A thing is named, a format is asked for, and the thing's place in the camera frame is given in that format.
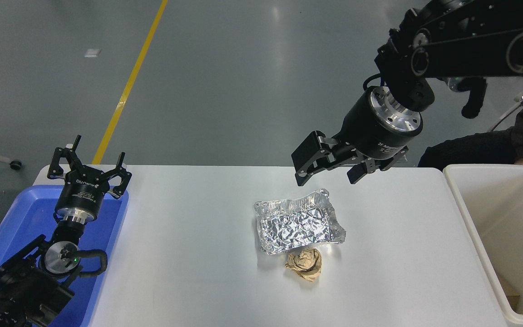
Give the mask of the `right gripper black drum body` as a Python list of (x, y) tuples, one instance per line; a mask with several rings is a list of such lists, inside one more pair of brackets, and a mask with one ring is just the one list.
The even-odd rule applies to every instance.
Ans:
[(340, 141), (382, 161), (399, 153), (421, 131), (420, 113), (399, 104), (388, 89), (368, 89), (345, 116)]

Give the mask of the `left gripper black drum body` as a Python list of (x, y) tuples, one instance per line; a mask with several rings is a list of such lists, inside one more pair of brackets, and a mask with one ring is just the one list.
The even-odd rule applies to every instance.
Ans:
[(109, 192), (109, 181), (114, 178), (103, 170), (85, 166), (83, 170), (73, 169), (60, 175), (57, 169), (55, 178), (64, 180), (64, 188), (55, 207), (56, 214), (65, 214), (68, 210), (78, 209), (87, 214), (98, 214)]

